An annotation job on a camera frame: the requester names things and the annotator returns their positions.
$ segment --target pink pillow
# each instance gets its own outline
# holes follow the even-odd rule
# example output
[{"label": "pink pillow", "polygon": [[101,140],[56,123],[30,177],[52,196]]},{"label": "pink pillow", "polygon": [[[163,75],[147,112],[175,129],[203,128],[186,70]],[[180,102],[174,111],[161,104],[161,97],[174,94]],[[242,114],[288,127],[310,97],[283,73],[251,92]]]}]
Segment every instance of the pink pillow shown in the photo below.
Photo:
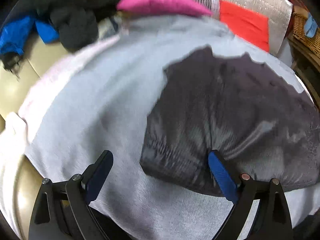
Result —
[{"label": "pink pillow", "polygon": [[121,0],[117,10],[141,15],[184,14],[210,16],[212,12],[194,0]]}]

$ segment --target wicker basket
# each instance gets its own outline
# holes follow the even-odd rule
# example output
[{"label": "wicker basket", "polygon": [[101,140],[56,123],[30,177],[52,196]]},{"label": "wicker basket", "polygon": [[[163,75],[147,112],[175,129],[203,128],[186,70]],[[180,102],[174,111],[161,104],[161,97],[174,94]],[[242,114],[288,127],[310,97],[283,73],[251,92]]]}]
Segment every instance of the wicker basket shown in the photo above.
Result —
[{"label": "wicker basket", "polygon": [[302,14],[294,13],[293,37],[310,49],[318,58],[320,58],[320,31],[316,31],[313,38],[308,38],[304,34],[304,25],[307,18]]}]

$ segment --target red fabric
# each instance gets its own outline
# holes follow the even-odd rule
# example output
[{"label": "red fabric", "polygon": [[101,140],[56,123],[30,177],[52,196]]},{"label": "red fabric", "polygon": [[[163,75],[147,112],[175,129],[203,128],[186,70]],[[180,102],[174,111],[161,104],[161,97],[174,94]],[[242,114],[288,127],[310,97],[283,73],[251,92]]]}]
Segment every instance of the red fabric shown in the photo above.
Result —
[{"label": "red fabric", "polygon": [[220,21],[234,34],[269,52],[268,17],[220,0]]}]

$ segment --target metal screw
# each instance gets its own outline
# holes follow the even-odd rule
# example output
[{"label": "metal screw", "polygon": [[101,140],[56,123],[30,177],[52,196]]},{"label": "metal screw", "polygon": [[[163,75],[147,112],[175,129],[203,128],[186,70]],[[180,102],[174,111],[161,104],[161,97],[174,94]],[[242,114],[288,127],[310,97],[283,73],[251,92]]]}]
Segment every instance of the metal screw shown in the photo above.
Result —
[{"label": "metal screw", "polygon": [[272,182],[276,185],[278,185],[280,183],[279,179],[273,178]]},{"label": "metal screw", "polygon": [[72,179],[73,179],[74,181],[81,179],[81,174],[75,174],[75,175],[73,175],[73,176],[72,176]]},{"label": "metal screw", "polygon": [[42,184],[45,185],[45,184],[47,184],[49,181],[50,181],[50,180],[49,180],[48,178],[44,178],[44,179],[42,180]]},{"label": "metal screw", "polygon": [[243,174],[241,174],[241,178],[244,179],[244,180],[249,180],[250,179],[250,175],[248,175],[246,173],[243,173]]}]

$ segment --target gray bedsheet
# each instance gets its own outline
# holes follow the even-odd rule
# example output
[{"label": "gray bedsheet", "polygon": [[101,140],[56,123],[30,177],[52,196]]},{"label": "gray bedsheet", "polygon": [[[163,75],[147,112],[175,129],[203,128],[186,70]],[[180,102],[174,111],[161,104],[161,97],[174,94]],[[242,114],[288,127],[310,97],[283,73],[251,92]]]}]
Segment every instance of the gray bedsheet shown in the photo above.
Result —
[{"label": "gray bedsheet", "polygon": [[[218,56],[247,51],[298,92],[303,88],[290,68],[213,19],[147,17],[130,22],[128,29],[129,34],[71,78],[48,109],[26,156],[42,176],[57,182],[83,172],[108,149],[114,165],[93,208],[137,239],[212,239],[231,202],[147,176],[139,165],[147,115],[166,83],[163,69],[208,44]],[[320,189],[316,185],[286,197],[296,225],[319,206]],[[257,204],[240,239],[249,231]]]}]

